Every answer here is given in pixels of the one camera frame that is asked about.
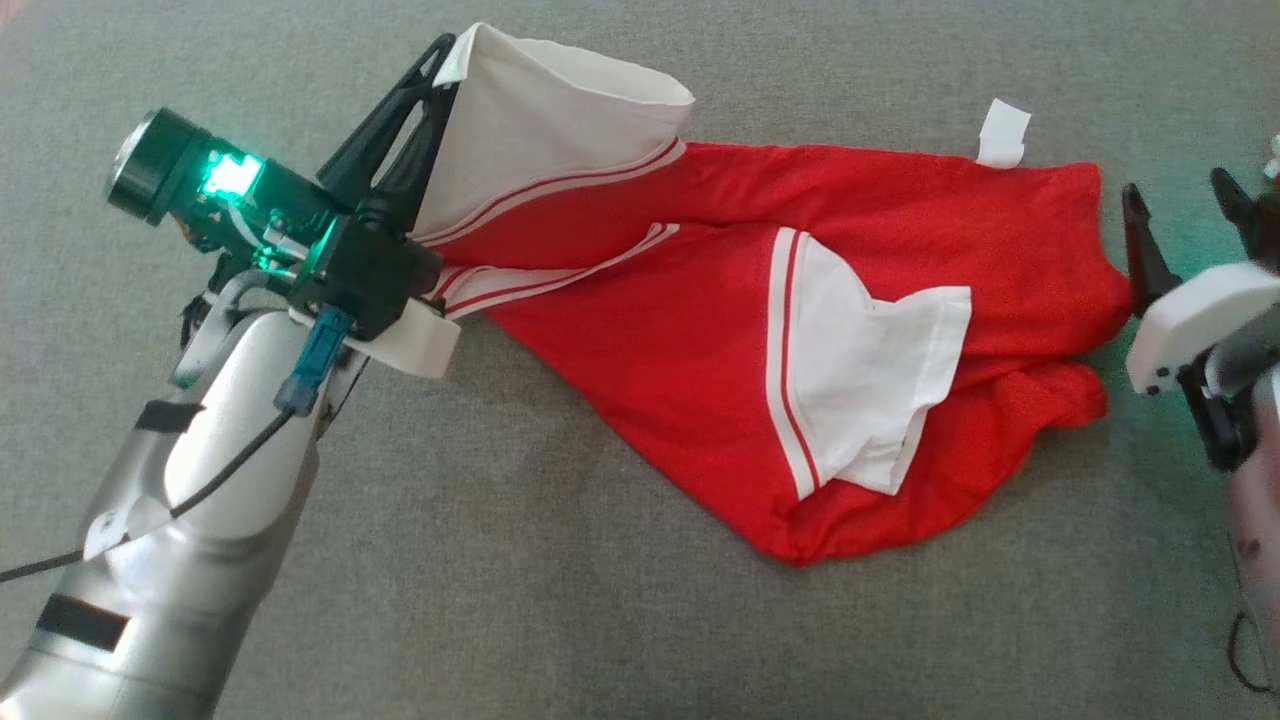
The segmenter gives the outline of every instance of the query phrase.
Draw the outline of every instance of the white stripe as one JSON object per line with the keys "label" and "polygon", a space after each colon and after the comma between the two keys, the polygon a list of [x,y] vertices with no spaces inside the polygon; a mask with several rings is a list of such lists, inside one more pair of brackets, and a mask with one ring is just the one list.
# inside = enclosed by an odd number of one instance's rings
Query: white stripe
{"label": "white stripe", "polygon": [[[813,492],[813,477],[809,473],[809,462],[804,456],[804,447],[796,437],[787,410],[783,405],[782,393],[787,392],[790,378],[782,377],[782,334],[787,320],[787,261],[791,258],[791,241],[796,231],[782,228],[773,240],[773,260],[769,263],[769,327],[764,350],[764,397],[769,406],[769,419],[773,420],[773,429],[778,433],[778,443],[782,454],[791,468],[791,479],[796,486],[796,497],[804,500]],[[791,407],[795,409],[792,398]]]}
{"label": "white stripe", "polygon": [[599,265],[593,268],[577,269],[577,270],[485,270],[477,272],[475,275],[458,282],[454,287],[449,288],[449,300],[454,305],[461,305],[462,302],[481,297],[493,292],[502,292],[494,297],[467,305],[460,311],[445,310],[445,316],[449,319],[462,318],[470,315],[471,313],[477,313],[486,307],[493,307],[494,305],[502,305],[503,302],[511,302],[512,300],[522,300],[525,297],[534,297],[535,295],[541,295],[544,292],[550,292],[553,290],[559,290],[564,286],[572,284],[580,279],[594,275],[595,273],[617,265],[623,260],[628,260],[640,252],[658,245],[659,242],[667,240],[668,237],[676,234],[680,231],[677,224],[654,224],[649,228],[649,234],[634,246],[631,250],[611,258]]}
{"label": "white stripe", "polygon": [[[503,213],[507,213],[507,211],[512,210],[513,208],[524,205],[525,202],[529,202],[530,200],[536,200],[539,197],[544,197],[547,195],[552,195],[552,193],[556,193],[556,192],[563,192],[566,190],[576,190],[576,188],[580,188],[580,187],[593,187],[593,186],[598,186],[598,184],[609,184],[609,183],[628,181],[628,179],[634,179],[634,178],[649,174],[649,173],[652,173],[652,172],[654,172],[654,170],[657,170],[659,168],[664,168],[664,167],[675,163],[676,160],[678,160],[685,154],[685,141],[682,141],[682,140],[677,141],[673,146],[671,146],[671,150],[667,150],[668,145],[671,145],[669,141],[664,142],[662,145],[662,147],[659,147],[655,152],[652,152],[652,154],[646,155],[641,160],[631,163],[628,165],[623,165],[623,167],[618,168],[617,170],[612,170],[611,172],[608,169],[603,169],[602,168],[599,170],[600,174],[598,174],[598,176],[577,177],[577,178],[564,178],[564,179],[559,179],[559,181],[554,179],[554,176],[550,176],[550,177],[536,179],[536,181],[529,183],[529,188],[527,190],[518,191],[515,195],[512,195],[511,197],[503,200],[502,202],[498,202],[497,205],[494,205],[492,208],[489,206],[489,204],[493,202],[494,200],[497,200],[498,197],[502,197],[502,195],[497,195],[494,197],[490,197],[489,200],[485,200],[475,210],[472,210],[471,214],[468,214],[467,217],[462,218],[457,223],[453,223],[448,228],[444,228],[444,229],[440,229],[440,231],[435,231],[435,232],[422,232],[422,233],[416,233],[416,234],[415,233],[410,233],[408,238],[412,242],[416,242],[416,243],[421,245],[422,247],[435,247],[438,245],[444,245],[445,242],[452,242],[452,241],[457,240],[458,237],[463,237],[465,236],[465,233],[462,233],[463,229],[467,233],[474,232],[474,231],[484,227],[485,223],[488,223],[489,220],[493,220],[498,215],[502,215]],[[654,161],[649,167],[645,167],[645,163],[649,163],[649,161],[654,160],[654,158],[658,158],[658,156],[662,156],[662,159]],[[483,218],[480,220],[476,220],[476,218],[481,217],[481,215],[483,215]]]}

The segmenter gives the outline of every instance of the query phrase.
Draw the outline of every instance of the gray fabric surface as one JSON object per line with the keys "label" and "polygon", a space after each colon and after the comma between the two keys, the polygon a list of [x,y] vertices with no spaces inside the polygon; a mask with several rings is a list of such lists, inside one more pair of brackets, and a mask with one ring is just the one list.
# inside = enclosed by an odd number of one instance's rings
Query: gray fabric surface
{"label": "gray fabric surface", "polygon": [[[1180,270],[1238,256],[1206,184],[1280,131],[1271,0],[29,3],[0,29],[0,565],[61,552],[210,265],[101,200],[170,105],[315,168],[472,20],[669,72],[698,140],[1097,161]],[[1174,398],[1089,361],[1110,418],[933,542],[796,571],[755,555],[485,320],[447,382],[371,372],[220,717],[1262,717],[1224,662],[1222,480]],[[45,577],[0,588],[15,657]],[[1248,662],[1256,669],[1253,662]]]}

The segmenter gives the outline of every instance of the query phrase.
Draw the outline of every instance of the red fabric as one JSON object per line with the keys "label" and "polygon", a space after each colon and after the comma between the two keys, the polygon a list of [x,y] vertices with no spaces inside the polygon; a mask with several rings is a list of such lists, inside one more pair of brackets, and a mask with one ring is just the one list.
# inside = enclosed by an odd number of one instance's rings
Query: red fabric
{"label": "red fabric", "polygon": [[[963,158],[691,143],[648,176],[538,199],[440,250],[458,265],[579,268],[627,250],[655,222],[731,227],[692,236],[701,243],[677,234],[575,286],[489,314],[690,496],[760,551],[806,564],[956,525],[1016,471],[1039,430],[1082,427],[1106,413],[1097,377],[1066,360],[1110,341],[1129,314],[1128,282],[1101,250],[1100,184],[1088,164],[993,170]],[[735,413],[732,400],[758,392],[755,364],[764,357],[719,346],[699,328],[764,320],[698,297],[736,292],[741,307],[764,306],[750,293],[767,283],[721,272],[756,261],[735,259],[755,252],[759,240],[732,229],[740,223],[810,232],[881,300],[973,288],[952,393],[929,413],[899,495],[831,482],[797,503],[790,479],[778,480],[785,469],[736,451],[773,436],[756,427],[767,418]],[[690,357],[705,366],[699,387],[663,380],[672,352],[685,370]]]}

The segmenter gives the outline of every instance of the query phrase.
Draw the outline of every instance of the striped trim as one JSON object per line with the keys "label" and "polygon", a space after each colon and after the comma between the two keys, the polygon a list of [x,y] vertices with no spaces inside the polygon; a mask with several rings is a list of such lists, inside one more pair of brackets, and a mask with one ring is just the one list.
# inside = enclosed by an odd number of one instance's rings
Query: striped trim
{"label": "striped trim", "polygon": [[463,234],[475,231],[476,228],[484,225],[489,220],[502,215],[503,213],[517,208],[530,200],[536,200],[539,197],[553,195],[556,192],[563,192],[566,190],[575,190],[579,187],[590,187],[596,184],[607,184],[613,182],[620,182],[625,179],[637,178],[645,173],[657,170],[658,168],[669,165],[675,163],[685,154],[685,143],[678,137],[672,140],[668,145],[663,146],[655,155],[650,155],[640,160],[639,163],[630,167],[611,168],[607,170],[594,170],[588,173],[576,173],[571,176],[557,176],[553,178],[547,178],[538,181],[532,184],[525,186],[520,190],[515,190],[490,200],[489,202],[480,206],[477,210],[468,214],[466,218],[454,223],[453,227],[422,233],[422,234],[410,234],[410,240],[421,245],[422,247],[435,247],[458,240]]}
{"label": "striped trim", "polygon": [[444,316],[461,318],[494,305],[532,297],[594,275],[595,273],[635,258],[645,250],[676,234],[680,225],[654,224],[635,247],[591,268],[576,270],[509,270],[503,268],[472,268],[460,272],[442,286],[436,296],[445,300]]}
{"label": "striped trim", "polygon": [[795,327],[797,304],[794,301],[796,265],[800,255],[800,231],[782,228],[773,241],[769,265],[768,338],[765,341],[764,395],[773,429],[791,468],[796,497],[804,500],[822,482],[818,464],[796,420],[799,400],[791,382],[791,329]]}

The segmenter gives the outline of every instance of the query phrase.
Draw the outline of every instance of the robotic arm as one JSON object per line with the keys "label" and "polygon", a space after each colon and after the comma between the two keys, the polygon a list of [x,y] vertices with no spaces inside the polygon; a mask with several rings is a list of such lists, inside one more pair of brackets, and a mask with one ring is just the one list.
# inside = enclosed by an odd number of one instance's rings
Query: robotic arm
{"label": "robotic arm", "polygon": [[1252,199],[1221,168],[1210,179],[1249,260],[1211,268],[1185,283],[1165,265],[1138,188],[1124,190],[1134,314],[1142,318],[1126,365],[1137,392],[1183,391],[1210,464],[1230,473],[1226,495],[1236,574],[1247,615],[1262,641],[1267,675],[1277,678],[1280,193]]}
{"label": "robotic arm", "polygon": [[[152,225],[172,215],[218,269],[186,313],[178,392],[138,416],[83,550],[0,574],[69,565],[0,683],[0,720],[210,717],[316,477],[316,441],[369,359],[443,374],[458,327],[417,300],[440,259],[404,233],[457,90],[434,82],[452,45],[431,45],[319,183],[169,110],[125,141],[108,201]],[[289,310],[246,306],[252,288]]]}

